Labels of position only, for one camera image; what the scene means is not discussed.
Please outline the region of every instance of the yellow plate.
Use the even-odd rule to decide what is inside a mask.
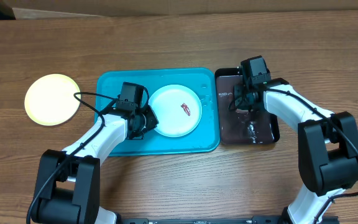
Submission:
[[[35,81],[27,90],[24,99],[25,112],[41,125],[62,124],[77,111],[80,102],[73,95],[79,91],[78,85],[68,76],[46,75]]]

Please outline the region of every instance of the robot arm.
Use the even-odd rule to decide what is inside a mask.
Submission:
[[[102,110],[104,127],[62,170],[61,174],[46,185],[36,199],[31,218],[36,223],[115,224],[117,216],[99,206],[100,166],[109,153],[125,139],[143,136],[155,128],[158,120],[148,100],[144,107],[140,85],[124,83],[117,101]],[[90,138],[103,125],[101,117],[79,140],[62,151],[47,150],[41,157],[34,196],[46,183],[56,167]],[[59,189],[56,181],[75,182],[74,191]]]
[[[353,116],[348,112],[334,114],[322,109],[299,95],[287,81],[281,78],[272,80],[261,56],[241,62],[239,73],[243,76],[244,85],[234,87],[236,107],[266,110],[298,133],[298,166],[304,184],[295,201],[284,209],[282,223],[321,222],[323,214],[317,216],[327,200],[342,194],[358,181],[358,159],[333,127],[314,111],[339,126],[358,150],[358,131]],[[339,143],[339,149],[328,152],[325,146],[328,143]]]

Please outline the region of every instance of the blue tray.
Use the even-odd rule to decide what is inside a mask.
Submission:
[[[203,113],[201,121],[190,134],[179,138],[169,138],[154,130],[145,134],[141,141],[124,141],[110,153],[110,156],[145,156],[209,152],[218,146],[219,116],[216,101],[214,74],[206,68],[174,68],[161,70],[131,70],[106,72],[100,76],[96,92],[117,97],[123,82],[145,86],[150,96],[159,88],[178,84],[193,90],[201,100]],[[96,98],[96,109],[101,110],[109,103],[108,99]]]

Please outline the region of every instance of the white plate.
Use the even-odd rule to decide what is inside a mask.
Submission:
[[[159,124],[156,132],[167,137],[184,136],[194,130],[201,120],[202,106],[197,94],[182,85],[167,85],[150,97]]]

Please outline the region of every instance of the wooden table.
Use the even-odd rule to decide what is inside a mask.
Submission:
[[[61,126],[31,121],[24,96],[36,79],[62,73],[95,91],[108,70],[215,71],[256,55],[274,78],[358,123],[358,11],[0,21],[0,223],[24,223],[41,154],[72,144],[93,124],[84,106]],[[110,158],[101,169],[101,205],[123,217],[278,215],[302,185],[296,134],[279,125],[276,145]],[[358,222],[358,197],[338,200],[328,214]]]

